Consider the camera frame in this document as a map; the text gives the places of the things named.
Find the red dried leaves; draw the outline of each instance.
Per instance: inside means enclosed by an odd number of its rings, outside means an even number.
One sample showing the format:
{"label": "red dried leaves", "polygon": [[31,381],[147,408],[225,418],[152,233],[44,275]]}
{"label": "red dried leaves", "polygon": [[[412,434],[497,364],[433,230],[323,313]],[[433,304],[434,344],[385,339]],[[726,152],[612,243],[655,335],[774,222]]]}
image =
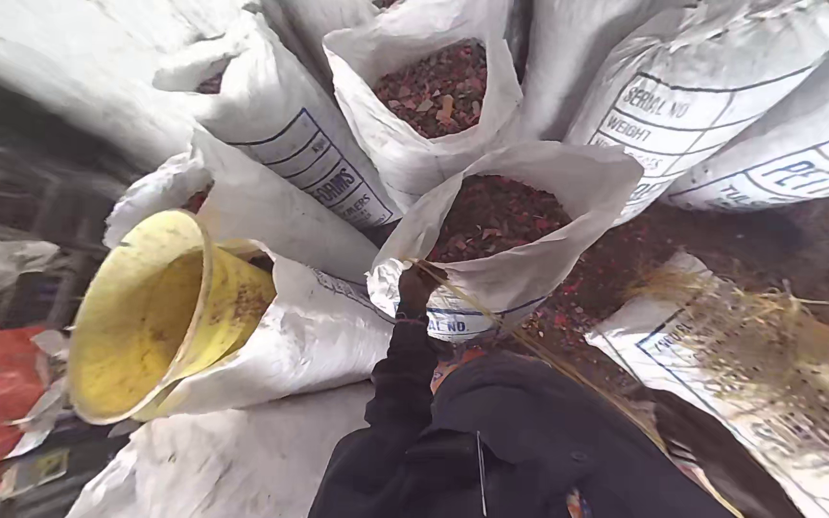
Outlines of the red dried leaves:
{"label": "red dried leaves", "polygon": [[206,196],[210,195],[210,189],[213,189],[213,182],[207,183],[203,190],[194,193],[181,208],[190,213],[197,214],[200,212],[200,207],[203,206],[203,202],[206,201]]}
{"label": "red dried leaves", "polygon": [[219,93],[219,88],[223,84],[223,73],[220,72],[209,79],[206,79],[201,84],[197,85],[197,88],[194,88],[193,91],[197,93],[203,94],[217,94]]}
{"label": "red dried leaves", "polygon": [[536,241],[571,222],[553,194],[497,175],[467,177],[428,261],[488,257]]}
{"label": "red dried leaves", "polygon": [[478,124],[488,80],[485,47],[463,40],[382,77],[376,97],[426,138]]}

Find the dirt ground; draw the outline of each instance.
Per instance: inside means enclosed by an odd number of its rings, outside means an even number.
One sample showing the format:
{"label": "dirt ground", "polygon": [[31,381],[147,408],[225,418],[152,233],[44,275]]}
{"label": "dirt ground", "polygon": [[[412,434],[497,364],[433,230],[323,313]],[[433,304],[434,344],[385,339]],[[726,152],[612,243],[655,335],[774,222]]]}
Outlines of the dirt ground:
{"label": "dirt ground", "polygon": [[[655,204],[584,253],[524,329],[562,351],[593,383],[629,394],[635,380],[583,335],[623,305],[625,289],[640,272],[681,249],[745,288],[790,289],[802,299],[829,302],[829,198],[736,215]],[[829,305],[810,307],[829,324]],[[500,345],[521,349],[512,338]]]}

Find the yellow bucket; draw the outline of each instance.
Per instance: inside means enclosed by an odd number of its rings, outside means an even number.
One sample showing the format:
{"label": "yellow bucket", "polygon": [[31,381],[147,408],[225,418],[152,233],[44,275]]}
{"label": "yellow bucket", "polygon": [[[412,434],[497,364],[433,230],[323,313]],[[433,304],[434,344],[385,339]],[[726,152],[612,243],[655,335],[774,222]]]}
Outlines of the yellow bucket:
{"label": "yellow bucket", "polygon": [[269,273],[214,246],[190,213],[145,219],[105,259],[75,318],[76,413],[94,424],[131,417],[242,347],[275,295]]}

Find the jacket sleeve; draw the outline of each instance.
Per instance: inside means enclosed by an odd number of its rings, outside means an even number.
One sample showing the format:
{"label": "jacket sleeve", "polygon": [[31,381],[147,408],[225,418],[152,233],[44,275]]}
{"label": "jacket sleeve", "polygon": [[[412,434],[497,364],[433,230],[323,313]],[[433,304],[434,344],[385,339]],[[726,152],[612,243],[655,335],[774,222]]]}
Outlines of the jacket sleeve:
{"label": "jacket sleeve", "polygon": [[367,404],[369,428],[354,431],[334,447],[309,518],[395,515],[399,467],[405,451],[430,425],[430,382],[437,355],[424,324],[395,324],[386,358],[376,364],[376,395]]}

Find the black jacket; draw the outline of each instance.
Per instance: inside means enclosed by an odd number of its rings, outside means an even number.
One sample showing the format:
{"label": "black jacket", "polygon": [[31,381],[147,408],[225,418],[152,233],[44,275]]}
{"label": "black jacket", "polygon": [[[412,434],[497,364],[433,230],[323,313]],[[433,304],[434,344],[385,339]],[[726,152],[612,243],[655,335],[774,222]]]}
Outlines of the black jacket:
{"label": "black jacket", "polygon": [[566,518],[576,488],[594,518],[731,518],[633,423],[544,363],[475,359],[435,398],[436,366],[425,327],[396,324],[373,370],[370,426],[335,446],[310,518]]}

